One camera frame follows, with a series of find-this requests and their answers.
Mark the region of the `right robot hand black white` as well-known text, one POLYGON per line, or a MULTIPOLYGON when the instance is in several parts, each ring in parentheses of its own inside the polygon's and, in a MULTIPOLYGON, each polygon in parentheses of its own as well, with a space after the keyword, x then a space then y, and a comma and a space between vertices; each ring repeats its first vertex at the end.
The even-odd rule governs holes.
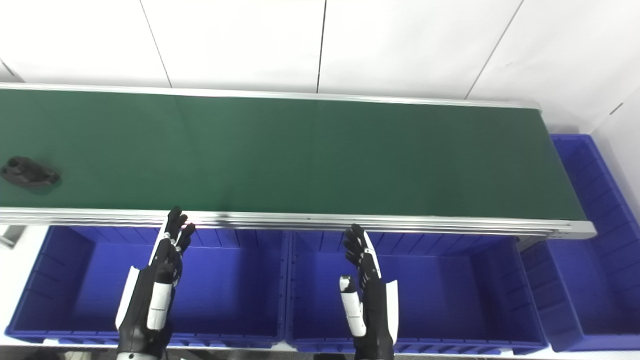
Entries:
POLYGON ((393 360, 399 330, 398 281, 386 282, 368 233, 353 223, 343 233, 345 257, 357 277, 339 278, 355 360, 393 360))

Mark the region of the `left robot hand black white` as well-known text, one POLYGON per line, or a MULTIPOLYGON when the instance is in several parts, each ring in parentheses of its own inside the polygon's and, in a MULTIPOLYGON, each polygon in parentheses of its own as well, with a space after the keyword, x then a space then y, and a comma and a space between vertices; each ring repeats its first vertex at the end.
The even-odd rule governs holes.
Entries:
POLYGON ((173 335, 169 320, 183 256, 195 224, 174 206, 158 231, 144 268, 130 267, 116 313, 117 360, 161 360, 173 335))

